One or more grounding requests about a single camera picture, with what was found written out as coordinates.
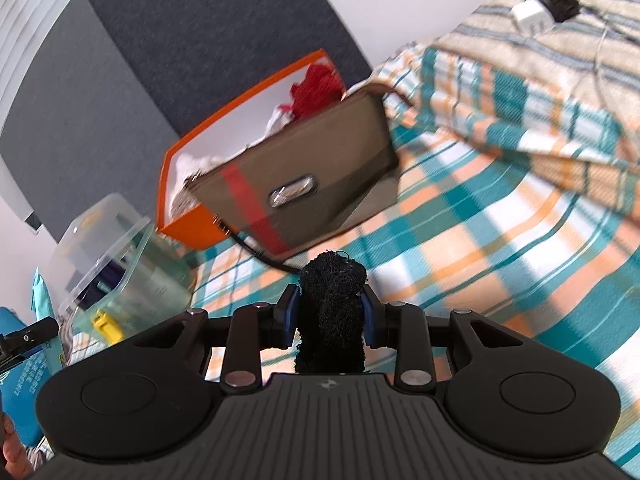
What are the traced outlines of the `person's left hand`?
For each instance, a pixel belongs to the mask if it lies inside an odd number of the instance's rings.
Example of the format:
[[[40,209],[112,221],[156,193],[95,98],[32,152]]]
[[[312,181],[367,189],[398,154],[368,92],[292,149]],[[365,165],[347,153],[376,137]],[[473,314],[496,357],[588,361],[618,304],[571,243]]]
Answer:
[[[22,445],[20,436],[15,430],[14,423],[7,414],[2,414],[2,428],[4,431],[2,443],[4,471],[11,479],[26,479],[34,470],[28,459],[26,448]]]

